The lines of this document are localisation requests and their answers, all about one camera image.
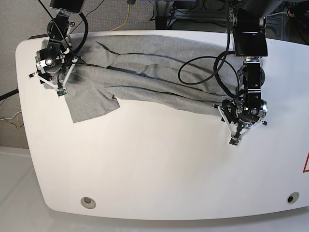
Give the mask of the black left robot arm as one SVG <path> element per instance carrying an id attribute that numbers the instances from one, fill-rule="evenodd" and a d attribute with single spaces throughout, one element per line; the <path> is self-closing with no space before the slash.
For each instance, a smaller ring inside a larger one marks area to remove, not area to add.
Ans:
<path id="1" fill-rule="evenodd" d="M 218 74 L 215 79 L 232 101 L 224 100 L 217 107 L 222 120 L 231 134 L 230 144 L 239 145 L 242 137 L 253 127 L 266 124 L 267 103 L 262 99 L 261 87 L 265 81 L 261 59 L 268 56 L 266 42 L 266 17 L 282 3 L 280 0 L 235 0 L 229 6 L 228 38 L 233 38 L 233 50 L 221 53 L 215 60 L 213 69 L 227 55 L 244 59 L 237 72 L 236 92 L 231 93 Z"/>

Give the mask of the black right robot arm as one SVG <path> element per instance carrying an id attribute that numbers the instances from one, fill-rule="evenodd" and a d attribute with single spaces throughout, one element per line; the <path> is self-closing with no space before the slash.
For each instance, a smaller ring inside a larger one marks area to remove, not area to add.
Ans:
<path id="1" fill-rule="evenodd" d="M 50 7 L 57 10 L 53 17 L 46 7 L 43 9 L 51 18 L 47 26 L 47 45 L 36 53 L 37 71 L 30 77 L 38 77 L 40 83 L 54 89 L 59 97 L 67 94 L 66 83 L 75 65 L 82 58 L 78 56 L 88 35 L 88 22 L 82 13 L 83 0 L 52 0 Z M 71 45 L 70 31 L 75 26 L 69 21 L 71 14 L 78 14 L 85 24 L 85 32 L 80 44 L 73 48 Z"/>

